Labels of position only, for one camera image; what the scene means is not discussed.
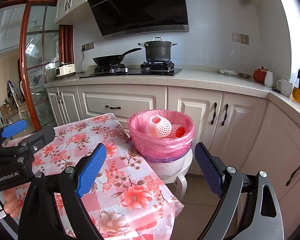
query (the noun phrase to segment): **pink plastic bag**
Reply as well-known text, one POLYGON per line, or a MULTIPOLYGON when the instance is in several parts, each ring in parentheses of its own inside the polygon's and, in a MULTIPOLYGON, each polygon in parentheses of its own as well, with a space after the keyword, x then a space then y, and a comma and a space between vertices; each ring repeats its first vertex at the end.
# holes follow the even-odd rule
POLYGON ((192 146, 195 127, 192 118, 184 113, 171 110, 148 110, 132 115, 127 125, 136 149, 152 163, 173 162, 187 154, 192 146), (171 124, 185 127, 185 134, 180 138, 155 138, 149 133, 149 120, 153 115, 167 118, 171 124))

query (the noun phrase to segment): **tablecloth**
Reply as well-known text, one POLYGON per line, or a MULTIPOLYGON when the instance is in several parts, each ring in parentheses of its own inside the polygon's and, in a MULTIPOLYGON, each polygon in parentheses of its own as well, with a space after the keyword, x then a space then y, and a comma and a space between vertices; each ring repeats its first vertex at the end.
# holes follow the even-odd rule
MULTIPOLYGON (((58 126, 55 132, 54 141, 34 155, 34 173, 60 173, 67 166, 75 166, 81 157, 91 154, 101 142, 106 146, 106 161, 90 192, 82 197, 99 232, 106 239, 170 239, 174 218, 183 209, 183 204, 136 148, 128 144, 129 137, 113 114, 58 126)), ((12 140, 7 147, 15 146, 23 139, 12 140)), ((29 185, 17 187, 20 207, 29 185)), ((55 197, 66 233, 73 236, 61 195, 55 194, 55 197)))

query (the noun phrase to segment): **rice cooker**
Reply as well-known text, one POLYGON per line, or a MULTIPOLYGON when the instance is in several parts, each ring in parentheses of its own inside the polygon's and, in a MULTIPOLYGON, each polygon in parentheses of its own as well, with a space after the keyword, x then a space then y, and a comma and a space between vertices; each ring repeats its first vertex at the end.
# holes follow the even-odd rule
POLYGON ((70 63, 61 63, 59 67, 56 68, 56 76, 58 79, 71 77, 75 74, 75 65, 70 63))

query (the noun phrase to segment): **frying pan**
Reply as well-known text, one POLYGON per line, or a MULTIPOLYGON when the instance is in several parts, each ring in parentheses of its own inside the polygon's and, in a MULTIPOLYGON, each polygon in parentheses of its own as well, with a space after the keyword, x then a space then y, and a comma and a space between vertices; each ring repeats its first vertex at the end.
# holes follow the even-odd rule
POLYGON ((124 56, 135 52, 137 50, 141 50, 142 48, 135 48, 135 49, 130 49, 123 53, 122 55, 111 55, 111 56, 103 56, 103 57, 95 57, 93 58, 93 61, 98 65, 98 66, 110 66, 110 65, 118 65, 121 61, 123 61, 124 56))

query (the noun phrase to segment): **human hand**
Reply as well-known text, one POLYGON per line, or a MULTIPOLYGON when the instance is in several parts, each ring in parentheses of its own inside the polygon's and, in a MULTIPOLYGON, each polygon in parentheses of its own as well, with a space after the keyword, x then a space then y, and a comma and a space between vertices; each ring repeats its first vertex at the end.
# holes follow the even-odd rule
POLYGON ((15 218, 20 213, 20 208, 18 206, 17 192, 16 188, 9 188, 3 191, 3 197, 6 200, 3 209, 11 217, 15 218))

